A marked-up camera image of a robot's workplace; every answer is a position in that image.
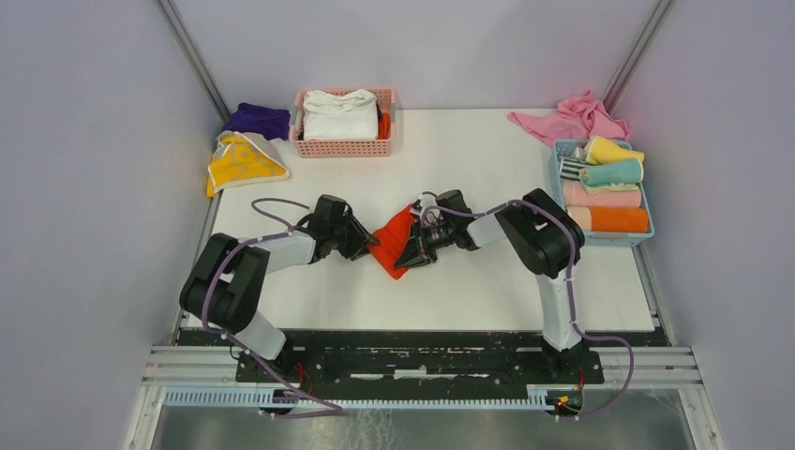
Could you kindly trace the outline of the orange red towel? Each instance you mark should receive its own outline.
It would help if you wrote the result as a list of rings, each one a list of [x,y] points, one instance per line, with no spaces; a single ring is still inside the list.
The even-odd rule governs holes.
[[[373,233],[377,243],[367,245],[369,253],[393,280],[399,280],[408,271],[396,268],[395,264],[408,243],[416,219],[412,207],[406,205]]]

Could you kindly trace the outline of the yellow green teal towel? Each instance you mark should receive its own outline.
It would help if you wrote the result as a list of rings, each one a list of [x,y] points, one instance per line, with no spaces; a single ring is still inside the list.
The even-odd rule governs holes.
[[[579,172],[579,183],[589,193],[639,190],[643,181],[642,162],[635,158],[587,166]]]

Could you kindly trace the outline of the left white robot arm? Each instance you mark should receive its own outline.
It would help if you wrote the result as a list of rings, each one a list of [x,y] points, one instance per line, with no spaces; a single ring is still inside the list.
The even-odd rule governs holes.
[[[380,241],[346,201],[333,195],[320,196],[312,208],[279,198],[256,199],[251,206],[286,230],[249,239],[222,232],[211,235],[187,277],[179,304],[205,329],[258,354],[261,372],[281,382],[293,374],[295,358],[284,350],[286,335],[259,311],[266,277],[317,263],[334,251],[355,261]]]

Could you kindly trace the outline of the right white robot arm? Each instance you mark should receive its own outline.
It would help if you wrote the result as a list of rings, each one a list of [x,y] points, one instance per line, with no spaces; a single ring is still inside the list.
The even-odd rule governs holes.
[[[541,358],[542,371],[555,383],[574,376],[579,369],[575,353],[584,349],[571,294],[584,245],[577,223],[541,188],[485,213],[475,213],[458,189],[434,196],[428,206],[416,205],[418,217],[389,267],[398,270],[433,264],[438,261],[438,251],[451,246],[476,251],[503,240],[509,242],[536,277],[546,351]]]

